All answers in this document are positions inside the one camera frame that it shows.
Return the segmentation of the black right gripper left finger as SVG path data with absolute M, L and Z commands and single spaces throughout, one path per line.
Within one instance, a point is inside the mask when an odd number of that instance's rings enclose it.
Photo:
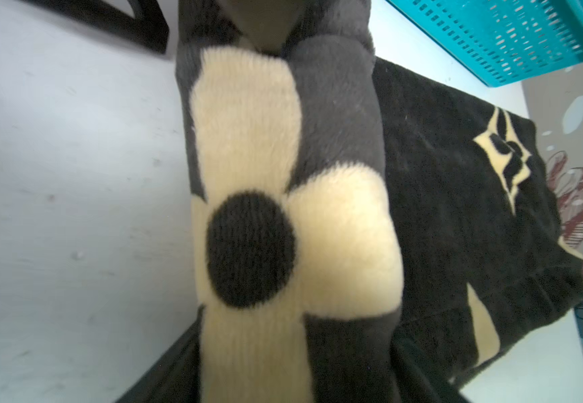
M 192 325 L 126 391 L 117 403 L 198 403 L 200 401 L 200 335 L 204 307 Z

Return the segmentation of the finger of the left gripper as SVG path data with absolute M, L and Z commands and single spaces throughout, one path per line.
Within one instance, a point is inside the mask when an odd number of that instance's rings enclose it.
M 128 1 L 132 15 L 102 0 L 30 0 L 28 3 L 165 55 L 170 28 L 155 0 Z

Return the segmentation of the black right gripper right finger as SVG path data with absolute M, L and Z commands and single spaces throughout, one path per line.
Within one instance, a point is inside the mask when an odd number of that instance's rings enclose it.
M 469 403 L 410 339 L 393 337 L 391 357 L 402 402 Z

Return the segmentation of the black pillowcase with cream flowers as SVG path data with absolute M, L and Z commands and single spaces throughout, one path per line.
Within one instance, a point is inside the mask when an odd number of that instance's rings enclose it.
M 402 402 L 393 337 L 459 391 L 583 299 L 533 122 L 376 57 L 370 9 L 179 4 L 199 402 Z

